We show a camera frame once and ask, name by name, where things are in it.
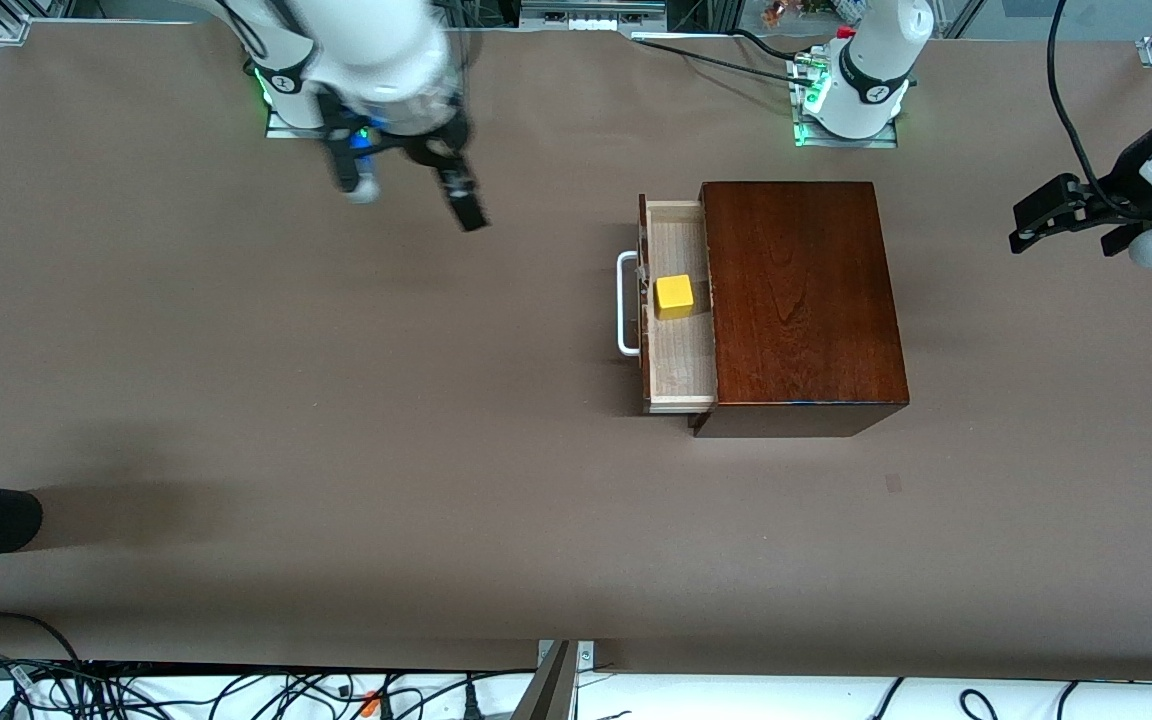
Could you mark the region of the small metal edge bracket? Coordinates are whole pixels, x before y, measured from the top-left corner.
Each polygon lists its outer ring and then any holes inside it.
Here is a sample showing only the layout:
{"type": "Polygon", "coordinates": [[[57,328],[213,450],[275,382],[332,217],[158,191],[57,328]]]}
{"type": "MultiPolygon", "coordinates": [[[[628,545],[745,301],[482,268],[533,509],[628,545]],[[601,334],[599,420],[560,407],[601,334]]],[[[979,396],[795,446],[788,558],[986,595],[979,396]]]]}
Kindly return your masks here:
{"type": "MultiPolygon", "coordinates": [[[[556,647],[556,644],[558,641],[553,639],[545,639],[538,643],[538,661],[536,661],[536,666],[540,667],[547,661],[550,651],[556,647]]],[[[594,673],[594,641],[570,641],[570,647],[575,651],[576,655],[576,673],[594,673]]]]}

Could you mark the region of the white power strip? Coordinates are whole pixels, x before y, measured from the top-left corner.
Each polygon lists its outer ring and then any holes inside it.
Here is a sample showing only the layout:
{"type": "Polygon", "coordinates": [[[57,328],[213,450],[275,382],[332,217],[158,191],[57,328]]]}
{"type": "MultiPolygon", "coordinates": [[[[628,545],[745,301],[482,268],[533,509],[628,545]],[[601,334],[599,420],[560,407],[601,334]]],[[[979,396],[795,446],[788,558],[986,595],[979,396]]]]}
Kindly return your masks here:
{"type": "Polygon", "coordinates": [[[666,0],[518,0],[518,26],[526,31],[664,33],[666,0]]]}

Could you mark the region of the yellow cube block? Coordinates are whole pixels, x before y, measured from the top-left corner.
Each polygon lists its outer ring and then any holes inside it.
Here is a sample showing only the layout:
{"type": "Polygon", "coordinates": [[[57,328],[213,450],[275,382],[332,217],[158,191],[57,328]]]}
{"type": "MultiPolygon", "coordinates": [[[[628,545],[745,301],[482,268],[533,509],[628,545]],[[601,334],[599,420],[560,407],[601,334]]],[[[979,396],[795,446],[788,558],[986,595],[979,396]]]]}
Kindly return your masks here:
{"type": "Polygon", "coordinates": [[[684,319],[696,310],[692,278],[689,274],[662,275],[654,279],[653,302],[659,323],[684,319]]]}

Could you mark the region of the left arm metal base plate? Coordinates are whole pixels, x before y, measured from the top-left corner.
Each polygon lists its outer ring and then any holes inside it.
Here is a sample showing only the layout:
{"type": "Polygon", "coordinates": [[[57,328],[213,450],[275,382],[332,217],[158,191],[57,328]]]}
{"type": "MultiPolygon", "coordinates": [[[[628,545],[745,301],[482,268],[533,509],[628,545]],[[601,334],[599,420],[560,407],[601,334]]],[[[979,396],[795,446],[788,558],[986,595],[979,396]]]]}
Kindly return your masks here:
{"type": "Polygon", "coordinates": [[[794,123],[794,142],[799,147],[829,149],[896,149],[899,135],[895,119],[888,120],[881,132],[869,138],[846,138],[829,132],[818,118],[808,113],[806,101],[814,96],[814,90],[824,88],[828,79],[826,60],[814,53],[796,53],[794,59],[786,61],[788,76],[795,79],[809,79],[812,86],[794,85],[788,88],[791,103],[791,123],[794,123]]]}

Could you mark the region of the dark brown wooden cabinet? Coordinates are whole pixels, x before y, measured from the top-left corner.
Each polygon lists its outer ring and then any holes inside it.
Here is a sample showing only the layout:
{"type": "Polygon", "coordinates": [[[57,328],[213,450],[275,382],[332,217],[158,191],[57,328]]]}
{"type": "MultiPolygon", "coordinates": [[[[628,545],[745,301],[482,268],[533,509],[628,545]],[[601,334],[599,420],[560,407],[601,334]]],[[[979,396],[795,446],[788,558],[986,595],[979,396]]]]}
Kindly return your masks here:
{"type": "Polygon", "coordinates": [[[876,187],[714,181],[717,397],[698,438],[847,438],[910,404],[876,187]]]}

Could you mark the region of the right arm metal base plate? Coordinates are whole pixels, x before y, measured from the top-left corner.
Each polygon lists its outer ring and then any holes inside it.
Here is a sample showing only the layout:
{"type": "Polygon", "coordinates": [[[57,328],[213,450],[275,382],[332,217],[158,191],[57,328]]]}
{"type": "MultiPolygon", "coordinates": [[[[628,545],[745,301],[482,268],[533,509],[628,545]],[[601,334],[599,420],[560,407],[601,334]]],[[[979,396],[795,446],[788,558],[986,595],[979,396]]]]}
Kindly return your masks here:
{"type": "Polygon", "coordinates": [[[361,67],[306,56],[291,65],[256,60],[253,73],[268,105],[270,137],[339,141],[366,126],[369,76],[361,67]]]}

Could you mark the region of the grey slanted metal strut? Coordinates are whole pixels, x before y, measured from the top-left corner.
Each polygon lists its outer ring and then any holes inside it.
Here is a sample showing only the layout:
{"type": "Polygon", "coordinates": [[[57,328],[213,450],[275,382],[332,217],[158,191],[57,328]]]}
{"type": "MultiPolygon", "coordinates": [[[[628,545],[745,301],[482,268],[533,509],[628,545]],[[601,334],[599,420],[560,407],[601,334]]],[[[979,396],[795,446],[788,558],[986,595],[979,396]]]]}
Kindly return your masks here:
{"type": "Polygon", "coordinates": [[[509,720],[573,720],[573,697],[584,653],[579,641],[548,641],[509,720]]]}

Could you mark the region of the wooden drawer with white handle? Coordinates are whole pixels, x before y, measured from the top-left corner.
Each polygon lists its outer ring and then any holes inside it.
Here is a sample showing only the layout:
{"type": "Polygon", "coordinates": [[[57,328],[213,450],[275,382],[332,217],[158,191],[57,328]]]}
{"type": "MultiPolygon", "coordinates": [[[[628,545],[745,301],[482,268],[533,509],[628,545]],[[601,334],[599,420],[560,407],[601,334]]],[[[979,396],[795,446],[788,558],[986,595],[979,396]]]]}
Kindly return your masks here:
{"type": "Polygon", "coordinates": [[[617,351],[641,370],[644,414],[707,414],[717,404],[717,341],[707,223],[700,200],[637,199],[637,240],[614,262],[617,351]],[[664,319],[660,279],[689,279],[692,306],[664,319]]]}

